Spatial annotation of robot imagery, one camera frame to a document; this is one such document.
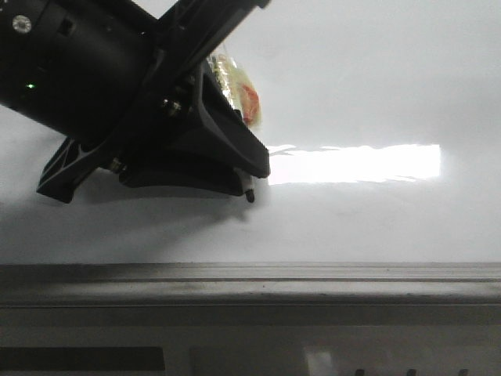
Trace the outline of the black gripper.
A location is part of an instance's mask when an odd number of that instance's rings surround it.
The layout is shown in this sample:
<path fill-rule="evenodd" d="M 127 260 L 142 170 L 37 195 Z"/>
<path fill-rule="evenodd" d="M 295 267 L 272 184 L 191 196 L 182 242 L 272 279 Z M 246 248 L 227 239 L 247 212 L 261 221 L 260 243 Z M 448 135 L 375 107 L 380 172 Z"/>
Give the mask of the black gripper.
<path fill-rule="evenodd" d="M 153 24 L 155 59 L 104 140 L 66 139 L 38 192 L 64 203 L 98 168 L 130 188 L 187 187 L 254 200 L 269 151 L 223 96 L 207 58 L 264 1 L 178 1 Z"/>

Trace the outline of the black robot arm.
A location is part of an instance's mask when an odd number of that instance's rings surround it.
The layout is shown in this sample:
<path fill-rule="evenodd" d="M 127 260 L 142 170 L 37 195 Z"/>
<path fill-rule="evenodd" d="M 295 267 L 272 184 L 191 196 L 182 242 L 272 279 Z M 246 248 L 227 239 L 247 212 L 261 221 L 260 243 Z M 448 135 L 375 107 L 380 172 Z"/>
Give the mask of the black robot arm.
<path fill-rule="evenodd" d="M 4 1 L 1 103 L 64 135 L 38 192 L 64 203 L 97 169 L 131 187 L 252 198 L 269 151 L 225 98 L 209 55 L 263 1 Z"/>

